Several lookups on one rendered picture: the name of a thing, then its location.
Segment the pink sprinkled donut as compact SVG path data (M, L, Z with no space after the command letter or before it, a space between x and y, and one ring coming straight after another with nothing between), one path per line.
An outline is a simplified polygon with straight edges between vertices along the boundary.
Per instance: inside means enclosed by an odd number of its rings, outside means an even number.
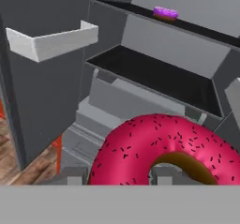
M240 153L214 132L161 113L134 117L111 131L99 148L90 185L146 185L151 168L173 164L206 185L240 185Z

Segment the orange cupboard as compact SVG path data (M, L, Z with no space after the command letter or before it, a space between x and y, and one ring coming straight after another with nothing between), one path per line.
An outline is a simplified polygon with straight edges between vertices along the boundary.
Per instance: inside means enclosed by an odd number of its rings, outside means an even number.
M53 142L52 146L56 149L56 173L59 174L61 170L62 157L62 136L59 135Z

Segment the white fridge door bin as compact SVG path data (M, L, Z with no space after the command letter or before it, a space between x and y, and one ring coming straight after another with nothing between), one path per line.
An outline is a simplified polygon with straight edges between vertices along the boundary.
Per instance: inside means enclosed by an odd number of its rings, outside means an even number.
M98 42L98 26L85 21L81 21L79 29L40 37L11 28L6 31L10 50L37 63Z

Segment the grey fridge drawer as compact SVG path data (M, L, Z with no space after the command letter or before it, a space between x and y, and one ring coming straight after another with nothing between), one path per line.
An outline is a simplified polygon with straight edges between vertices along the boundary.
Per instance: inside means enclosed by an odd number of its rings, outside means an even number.
M90 90L89 103L120 119L128 119L145 113L167 113L186 117L202 125L207 115L194 111L141 87L113 78L110 74L95 69Z

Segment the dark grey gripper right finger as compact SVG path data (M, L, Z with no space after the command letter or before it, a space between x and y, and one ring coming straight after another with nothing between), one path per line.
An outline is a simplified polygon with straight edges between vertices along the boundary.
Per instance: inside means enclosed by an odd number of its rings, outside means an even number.
M172 164L157 164L149 172L149 184L156 186L199 185L179 167Z

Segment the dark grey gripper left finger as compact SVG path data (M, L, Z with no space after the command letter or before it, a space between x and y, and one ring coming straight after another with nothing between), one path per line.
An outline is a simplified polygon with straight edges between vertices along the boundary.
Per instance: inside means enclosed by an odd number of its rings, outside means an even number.
M83 186L87 184L88 169L86 167L65 167L53 178L39 182L40 185Z

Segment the dark grey fridge door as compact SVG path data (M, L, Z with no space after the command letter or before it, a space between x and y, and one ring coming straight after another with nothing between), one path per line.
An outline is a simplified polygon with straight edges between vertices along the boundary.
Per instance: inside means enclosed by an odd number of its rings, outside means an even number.
M3 24L30 37L74 30L87 19L89 0L0 0ZM13 97L7 119L19 168L24 169L75 120L83 50L36 63L10 52Z

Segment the black fridge shelf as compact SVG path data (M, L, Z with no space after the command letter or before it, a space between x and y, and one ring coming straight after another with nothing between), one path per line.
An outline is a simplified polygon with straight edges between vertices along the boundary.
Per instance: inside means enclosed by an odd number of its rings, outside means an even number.
M91 57L86 62L216 117L222 116L213 82L193 72L122 45Z
M92 2L95 4L113 8L118 11L123 11L127 14L131 14L151 22L156 22L161 25L168 26L172 29L185 32L196 37L216 42L217 44L230 47L240 52L240 38L238 37L232 37L218 31L199 26L198 24L182 21L180 19L177 19L175 21L161 20L154 16L153 10L147 9L145 7L140 7L128 2L114 0L92 0Z

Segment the purple frosted donut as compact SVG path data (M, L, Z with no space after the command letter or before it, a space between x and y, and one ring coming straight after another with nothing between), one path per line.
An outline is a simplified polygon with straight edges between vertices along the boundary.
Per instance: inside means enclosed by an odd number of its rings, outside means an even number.
M178 12L176 10L165 7L154 7L153 15L164 21L175 21L178 18Z

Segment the grey fridge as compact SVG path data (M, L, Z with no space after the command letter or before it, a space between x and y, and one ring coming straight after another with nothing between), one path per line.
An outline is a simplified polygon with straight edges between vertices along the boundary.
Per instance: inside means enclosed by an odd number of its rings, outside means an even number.
M128 2L153 11L154 7L174 9L178 12L177 19L226 34L202 21L202 15L205 12L208 0L114 1ZM238 80L238 71L224 62L230 54L240 55L239 51L123 11L95 4L92 0L89 0L87 18L98 26L98 42L86 48L83 52L80 101L75 120L65 131L63 137L62 164L64 168L86 167L88 169L87 185L90 185L88 181L93 161L108 134L127 120L144 115L140 114L132 118L120 119L91 105L89 97L93 73L96 68L110 74L113 78L130 82L142 89L184 104L194 111L205 113L207 115L206 120L202 125L198 125L214 132L240 153L240 131L233 118L238 99L233 88ZM117 45L141 52L211 80L217 94L222 116L216 117L183 101L168 97L139 83L99 67L91 66L86 62L87 59L106 52Z

